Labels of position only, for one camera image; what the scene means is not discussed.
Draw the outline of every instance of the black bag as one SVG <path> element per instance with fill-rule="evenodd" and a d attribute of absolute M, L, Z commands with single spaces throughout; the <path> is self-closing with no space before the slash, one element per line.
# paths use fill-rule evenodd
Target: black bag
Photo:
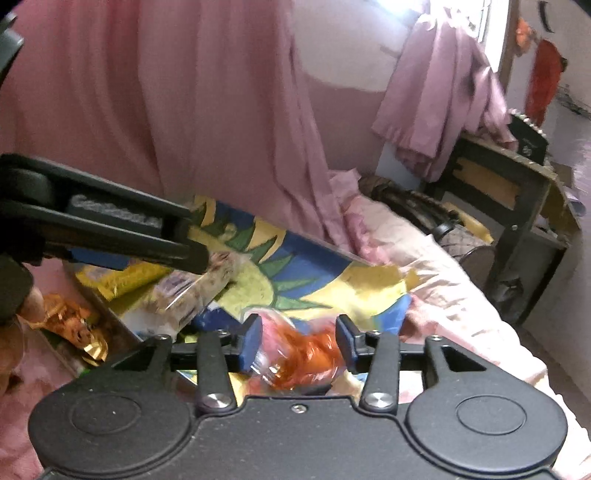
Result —
<path fill-rule="evenodd" d="M 359 190 L 372 200 L 387 205 L 396 215 L 406 218 L 453 257 L 472 283 L 484 288 L 495 260 L 495 248 L 465 228 L 459 214 L 447 210 L 427 195 L 404 190 L 388 179 L 370 176 L 359 181 Z"/>

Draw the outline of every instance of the gold foil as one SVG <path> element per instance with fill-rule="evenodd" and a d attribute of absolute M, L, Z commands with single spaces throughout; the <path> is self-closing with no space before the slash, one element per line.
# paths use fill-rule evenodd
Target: gold foil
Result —
<path fill-rule="evenodd" d="M 92 317 L 90 310 L 58 294 L 45 295 L 43 300 L 46 319 L 41 323 L 30 324 L 32 328 L 43 328 L 68 340 L 76 348 L 86 352 L 82 354 L 82 358 L 92 365 L 106 360 L 109 346 L 103 333 L 89 325 Z"/>

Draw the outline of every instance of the purple cloth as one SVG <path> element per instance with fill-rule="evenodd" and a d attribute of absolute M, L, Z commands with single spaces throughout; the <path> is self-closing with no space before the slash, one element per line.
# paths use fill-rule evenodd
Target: purple cloth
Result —
<path fill-rule="evenodd" d="M 441 176 L 463 130 L 515 148 L 501 85 L 478 42 L 448 10 L 415 24 L 392 74 L 374 132 L 427 181 Z"/>

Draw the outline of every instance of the pink curtain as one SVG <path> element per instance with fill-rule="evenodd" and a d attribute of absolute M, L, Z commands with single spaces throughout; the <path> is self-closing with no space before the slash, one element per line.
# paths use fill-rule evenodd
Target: pink curtain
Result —
<path fill-rule="evenodd" d="M 25 0 L 0 147 L 350 249 L 288 0 Z"/>

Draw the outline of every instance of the metal bolt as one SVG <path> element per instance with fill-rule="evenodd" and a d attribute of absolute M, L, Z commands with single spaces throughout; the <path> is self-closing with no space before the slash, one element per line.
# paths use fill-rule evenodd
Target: metal bolt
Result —
<path fill-rule="evenodd" d="M 306 413 L 308 411 L 308 407 L 297 403 L 296 405 L 291 406 L 291 411 L 294 413 Z"/>
<path fill-rule="evenodd" d="M 364 397 L 365 403 L 373 408 L 389 408 L 394 405 L 394 398 L 389 393 L 374 392 Z"/>
<path fill-rule="evenodd" d="M 226 408 L 232 403 L 230 397 L 223 393 L 210 393 L 202 397 L 203 405 L 209 408 Z"/>

